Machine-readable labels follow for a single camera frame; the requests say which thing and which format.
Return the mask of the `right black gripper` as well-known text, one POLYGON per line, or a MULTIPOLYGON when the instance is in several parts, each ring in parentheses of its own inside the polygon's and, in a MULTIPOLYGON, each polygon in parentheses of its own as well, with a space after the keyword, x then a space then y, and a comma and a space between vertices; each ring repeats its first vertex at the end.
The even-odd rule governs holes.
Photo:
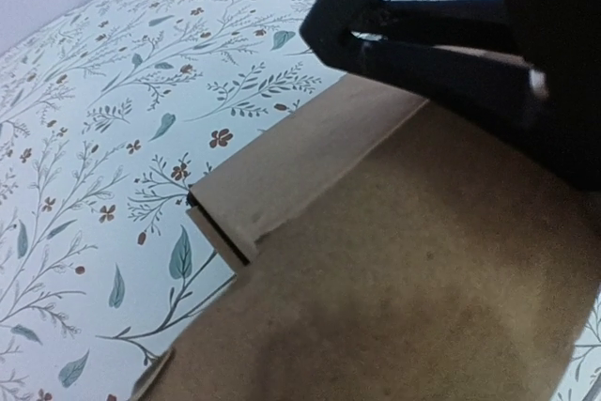
POLYGON ((323 54, 333 68, 498 123, 508 138, 577 189, 600 189, 600 0, 504 0, 531 64, 472 51, 354 41, 323 54))

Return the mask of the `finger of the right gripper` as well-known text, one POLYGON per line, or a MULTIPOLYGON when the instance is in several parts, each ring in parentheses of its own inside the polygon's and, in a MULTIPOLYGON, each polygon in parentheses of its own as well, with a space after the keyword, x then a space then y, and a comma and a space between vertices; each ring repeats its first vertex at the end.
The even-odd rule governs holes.
POLYGON ((510 50, 503 0, 316 0, 300 27, 316 52, 345 45, 356 32, 412 44, 510 50))

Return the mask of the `brown cardboard paper box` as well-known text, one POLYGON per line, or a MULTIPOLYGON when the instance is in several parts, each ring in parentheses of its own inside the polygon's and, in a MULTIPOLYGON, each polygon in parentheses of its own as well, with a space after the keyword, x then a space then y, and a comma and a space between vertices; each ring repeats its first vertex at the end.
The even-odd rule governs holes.
POLYGON ((549 400, 600 285, 583 193, 354 76, 190 196, 237 276, 135 400, 549 400))

